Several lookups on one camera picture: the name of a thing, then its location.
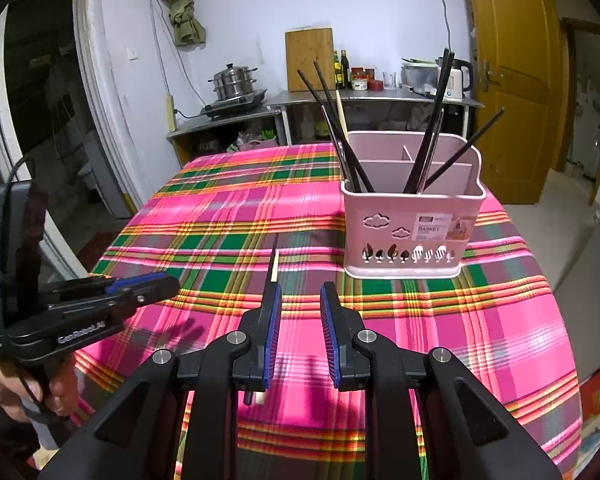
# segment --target black gripper frame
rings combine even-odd
[[[421,478],[415,390],[431,480],[560,480],[559,469],[448,349],[421,354],[365,329],[325,282],[320,314],[334,387],[366,395],[366,478]]]
[[[282,311],[275,282],[238,330],[205,349],[155,351],[69,439],[40,480],[171,480],[189,391],[182,480],[233,480],[239,390],[270,385]]]

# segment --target wooden door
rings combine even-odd
[[[482,179],[505,204],[540,199],[557,141],[559,28],[554,0],[471,0],[476,28]]]

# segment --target metal screw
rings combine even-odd
[[[171,352],[163,348],[162,350],[154,352],[154,356],[152,357],[152,359],[154,360],[154,363],[158,365],[163,365],[165,363],[168,363],[171,359]]]
[[[239,330],[229,332],[226,335],[226,340],[232,345],[239,345],[240,343],[244,343],[245,339],[247,339],[247,335],[244,332],[240,332]]]
[[[372,343],[378,338],[378,334],[376,334],[373,330],[361,330],[358,332],[358,339],[363,343]]]
[[[451,359],[451,352],[446,348],[436,348],[433,351],[433,358],[439,363],[446,363]]]

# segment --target cloud cutout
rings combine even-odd
[[[373,229],[382,229],[389,225],[389,217],[381,215],[380,213],[376,213],[373,216],[366,217],[362,223],[366,227],[371,227]]]
[[[391,236],[394,238],[398,238],[398,240],[402,240],[404,238],[409,238],[411,236],[411,231],[405,229],[404,227],[398,227]]]

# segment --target plaid tablecloth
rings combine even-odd
[[[235,330],[260,304],[280,233],[275,376],[263,404],[244,406],[240,397],[238,478],[363,477],[363,394],[333,389],[318,300],[325,281],[399,346],[455,352],[568,476],[581,426],[573,355],[551,289],[500,203],[485,200],[458,278],[356,280],[342,269],[339,179],[330,145],[318,144],[198,158],[167,183],[94,272],[166,270],[182,288],[139,309],[124,332],[78,352],[78,416],[97,410],[155,349],[200,349]],[[424,464],[421,432],[419,443]]]

